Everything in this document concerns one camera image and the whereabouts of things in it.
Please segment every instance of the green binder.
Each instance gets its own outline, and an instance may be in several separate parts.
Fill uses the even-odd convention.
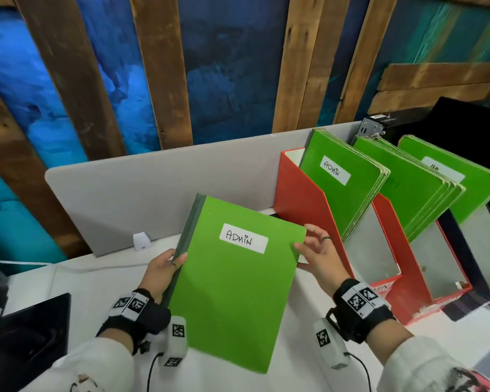
[[[458,223],[464,222],[474,210],[490,201],[490,169],[412,135],[403,136],[398,147],[466,188],[450,206]]]
[[[325,193],[343,241],[389,175],[382,164],[324,129],[314,129],[300,168]]]
[[[198,194],[176,248],[189,258],[163,296],[189,346],[266,373],[306,230]]]
[[[380,192],[392,202],[409,242],[464,192],[464,187],[380,137],[360,137],[354,147],[390,169]]]

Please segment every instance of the black cable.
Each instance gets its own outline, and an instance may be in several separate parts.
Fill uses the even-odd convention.
[[[350,355],[354,359],[356,359],[359,363],[361,363],[361,366],[363,366],[363,369],[365,369],[365,372],[367,373],[367,378],[368,378],[368,392],[372,392],[372,385],[370,384],[370,375],[368,374],[368,369],[365,366],[365,363],[363,363],[363,361],[359,357],[357,357],[356,355],[351,354],[350,352],[346,352],[345,355]]]
[[[152,373],[152,367],[154,366],[154,362],[156,362],[156,359],[158,356],[163,356],[163,352],[160,352],[157,354],[154,359],[152,359],[152,363],[150,364],[150,369],[149,369],[149,378],[147,378],[147,392],[149,392],[149,386],[150,386],[150,375]]]

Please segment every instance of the left hand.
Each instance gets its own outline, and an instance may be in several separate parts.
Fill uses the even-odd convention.
[[[144,277],[139,284],[139,289],[149,290],[156,303],[161,303],[163,292],[171,283],[172,276],[176,268],[172,265],[170,259],[174,256],[176,250],[169,249],[164,251],[158,257],[152,259],[147,266]],[[176,267],[180,268],[187,261],[187,252],[180,255],[174,260]]]

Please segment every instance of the right hand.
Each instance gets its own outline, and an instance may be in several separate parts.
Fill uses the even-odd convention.
[[[320,288],[332,297],[341,283],[351,276],[341,263],[332,241],[330,239],[322,240],[329,236],[329,233],[313,224],[305,224],[305,228],[316,234],[319,239],[305,237],[305,244],[294,243],[296,250],[309,262],[308,264],[298,263],[298,268],[314,275]]]

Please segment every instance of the wrist strap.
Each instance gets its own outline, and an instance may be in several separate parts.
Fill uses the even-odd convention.
[[[133,340],[133,355],[135,355],[145,335],[158,334],[167,327],[170,320],[169,309],[155,303],[148,290],[136,289],[118,298],[96,336],[98,337],[107,329],[125,331]]]
[[[327,314],[327,321],[345,341],[362,343],[381,322],[395,319],[387,302],[365,282],[347,279],[333,295],[336,308]],[[335,323],[330,315],[336,318]]]

